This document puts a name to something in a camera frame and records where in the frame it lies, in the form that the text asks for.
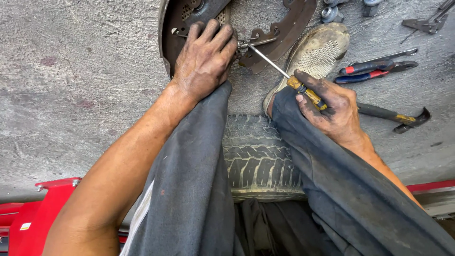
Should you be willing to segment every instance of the hand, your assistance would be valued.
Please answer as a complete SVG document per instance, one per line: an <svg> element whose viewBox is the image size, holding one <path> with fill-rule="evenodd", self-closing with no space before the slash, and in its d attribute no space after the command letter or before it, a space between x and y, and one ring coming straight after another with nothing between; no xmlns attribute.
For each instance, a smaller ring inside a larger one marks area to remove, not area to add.
<svg viewBox="0 0 455 256"><path fill-rule="evenodd" d="M335 143L351 151L361 150L365 144L371 144L368 135L360 128L357 94L354 90L342 88L325 79L315 79L300 70L295 70L294 75L327 104L325 110L319 111L306 95L296 96L300 111L310 123Z"/></svg>
<svg viewBox="0 0 455 256"><path fill-rule="evenodd" d="M220 28L215 19L207 26L200 21L193 23L171 83L198 103L226 81L236 51L237 33L231 25Z"/></svg>

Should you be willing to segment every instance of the concrete floor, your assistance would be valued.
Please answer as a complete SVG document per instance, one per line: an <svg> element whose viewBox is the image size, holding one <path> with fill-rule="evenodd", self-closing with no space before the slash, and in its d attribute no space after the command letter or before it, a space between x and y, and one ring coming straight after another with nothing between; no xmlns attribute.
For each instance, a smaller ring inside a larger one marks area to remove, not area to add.
<svg viewBox="0 0 455 256"><path fill-rule="evenodd" d="M308 28L320 22L318 2ZM419 67L349 86L361 102L404 114L431 111L430 122L401 135L392 133L396 123L361 117L405 184L455 178L455 15L438 34L416 32L399 44L412 31L401 20L428 18L439 3L386 0L373 18L362 17L360 0L340 6L351 43L339 68L419 48L398 59ZM0 6L0 202L34 200L44 195L35 192L36 182L84 176L169 81L158 52L159 1L0 0ZM285 14L279 0L232 1L241 36L268 30ZM262 99L281 77L271 67L254 76L234 64L229 79L229 112L262 114Z"/></svg>

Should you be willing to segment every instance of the hammer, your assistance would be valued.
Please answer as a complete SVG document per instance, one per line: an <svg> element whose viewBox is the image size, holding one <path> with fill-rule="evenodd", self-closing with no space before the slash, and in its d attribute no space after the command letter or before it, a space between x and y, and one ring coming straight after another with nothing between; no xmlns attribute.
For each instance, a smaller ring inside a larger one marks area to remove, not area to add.
<svg viewBox="0 0 455 256"><path fill-rule="evenodd" d="M359 113L361 114L402 123L401 125L395 127L394 129L394 131L398 134L405 133L409 131L411 128L420 126L426 123L431 118L430 112L425 107L423 112L417 117L401 115L398 114L397 112L390 111L385 108L380 108L377 106L364 104L360 102L357 102L357 108L359 110Z"/></svg>

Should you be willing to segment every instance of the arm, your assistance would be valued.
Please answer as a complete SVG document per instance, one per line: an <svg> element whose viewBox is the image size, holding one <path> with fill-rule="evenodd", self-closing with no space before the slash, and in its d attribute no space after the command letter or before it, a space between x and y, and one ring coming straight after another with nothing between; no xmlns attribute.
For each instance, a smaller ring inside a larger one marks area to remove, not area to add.
<svg viewBox="0 0 455 256"><path fill-rule="evenodd" d="M118 255L118 227L145 185L153 160L179 122L222 84L237 50L237 34L195 23L175 76L150 109L97 160L49 230L43 256Z"/></svg>
<svg viewBox="0 0 455 256"><path fill-rule="evenodd" d="M355 91L342 88L325 79L315 79L300 70L296 70L294 75L304 85L315 91L328 106L327 109L319 111L307 96L297 95L296 100L300 111L308 121L335 143L349 149L373 166L422 208L406 186L378 156L368 135L360 128Z"/></svg>

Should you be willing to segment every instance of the pliers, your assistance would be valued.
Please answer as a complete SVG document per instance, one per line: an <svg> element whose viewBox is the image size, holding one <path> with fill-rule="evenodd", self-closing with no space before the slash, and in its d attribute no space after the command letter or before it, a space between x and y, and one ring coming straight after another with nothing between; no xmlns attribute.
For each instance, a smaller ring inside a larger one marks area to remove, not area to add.
<svg viewBox="0 0 455 256"><path fill-rule="evenodd" d="M384 77L391 72L401 72L410 68L417 67L419 64L415 61L394 62L387 61L371 61L356 64L350 67L345 67L340 70L342 75L351 75L361 72L368 72L361 75L342 76L335 79L335 83L355 83L363 82L372 78Z"/></svg>

